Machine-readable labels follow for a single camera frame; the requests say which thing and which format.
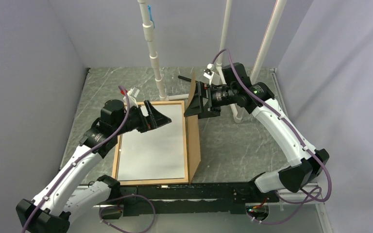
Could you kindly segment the black handled hammer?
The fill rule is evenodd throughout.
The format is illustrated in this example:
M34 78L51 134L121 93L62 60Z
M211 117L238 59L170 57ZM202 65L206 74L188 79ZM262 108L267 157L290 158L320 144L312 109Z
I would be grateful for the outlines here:
M185 76L181 76L181 75L178 75L178 79L186 81L186 82L191 82L192 81L191 78L188 78L188 77L185 77Z

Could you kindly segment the brown backing board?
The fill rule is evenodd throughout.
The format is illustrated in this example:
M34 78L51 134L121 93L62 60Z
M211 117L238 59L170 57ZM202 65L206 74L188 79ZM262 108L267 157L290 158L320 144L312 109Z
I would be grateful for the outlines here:
M188 116L186 119L188 183L192 183L193 177L201 161L201 147L198 116Z

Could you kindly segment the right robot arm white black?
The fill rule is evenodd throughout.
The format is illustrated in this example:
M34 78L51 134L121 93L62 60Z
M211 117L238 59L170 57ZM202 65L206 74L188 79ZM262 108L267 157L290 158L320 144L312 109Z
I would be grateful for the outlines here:
M318 177L322 165L329 160L325 149L317 149L293 126L283 112L274 93L263 82L251 84L245 67L233 63L222 68L225 84L209 84L191 80L185 117L199 119L218 117L221 107L236 104L257 119L283 151L288 167L264 172L252 179L248 188L253 201L261 201L270 191L287 189L296 193Z

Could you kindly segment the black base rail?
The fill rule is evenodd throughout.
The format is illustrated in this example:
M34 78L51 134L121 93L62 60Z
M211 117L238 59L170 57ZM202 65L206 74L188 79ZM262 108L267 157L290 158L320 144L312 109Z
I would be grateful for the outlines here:
M245 214L251 204L278 202L273 192L261 193L248 182L192 183L169 185L123 185L111 177L100 177L86 190L67 200L63 211L78 218L96 205L101 216L114 218L143 214L189 214L229 212Z

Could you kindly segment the white PVC pipe stand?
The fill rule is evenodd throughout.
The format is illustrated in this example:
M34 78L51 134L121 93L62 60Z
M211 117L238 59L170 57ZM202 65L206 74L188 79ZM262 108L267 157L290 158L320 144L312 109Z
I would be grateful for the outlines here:
M165 83L163 81L163 77L161 75L160 69L159 69L159 59L158 59L158 53L155 48L154 44L154 23L152 22L152 17L150 14L150 8L148 5L148 2L146 0L138 0L139 3L140 11L141 11L141 17L142 17L142 26L143 26L143 32L145 36L145 40L147 41L148 44L148 50L149 50L149 58L151 62L151 67L153 68L154 75L155 75L155 83L158 88L159 92L159 98L160 100L181 100L185 99L188 97L187 94L183 95L175 95L175 96L169 96L167 95L166 88L165 88ZM267 24L266 32L263 36L263 40L259 49L259 52L257 54L255 64L253 66L251 75L250 75L250 80L251 82L255 82L261 66L264 63L265 57L267 55L267 52L269 50L269 47L271 45L273 36L275 34L276 28L279 24L281 15L284 11L285 5L286 5L285 0L277 0L275 2L271 17L269 19L269 22ZM226 34L228 31L228 26L229 26L229 21L230 21L230 13L231 13L231 7L232 7L232 1L228 0L226 2L226 7L225 7L225 13L224 13L224 19L223 19L223 28L222 28L222 33L221 33L221 40L220 40L220 49L224 50L226 49L225 43L226 43Z

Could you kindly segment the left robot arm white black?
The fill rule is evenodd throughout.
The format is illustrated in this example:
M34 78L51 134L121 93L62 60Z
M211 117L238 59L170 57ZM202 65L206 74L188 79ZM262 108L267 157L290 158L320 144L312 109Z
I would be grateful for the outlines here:
M109 100L104 104L100 117L85 132L73 156L55 178L32 200L22 199L16 206L22 232L65 233L83 210L102 202L113 204L122 198L120 182L108 175L100 176L76 196L73 192L118 143L119 135L132 130L145 133L172 122L150 101L144 101L144 106L147 116L129 100Z

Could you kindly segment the blue clip on pipe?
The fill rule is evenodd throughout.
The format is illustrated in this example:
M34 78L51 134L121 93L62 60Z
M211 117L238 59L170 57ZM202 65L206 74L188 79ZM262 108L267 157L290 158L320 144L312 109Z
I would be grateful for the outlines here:
M152 16L152 10L151 10L151 6L148 5L148 12L149 12L149 17L150 17L150 21L153 25L153 29L155 29L155 22L154 22L154 19L153 19L153 16Z

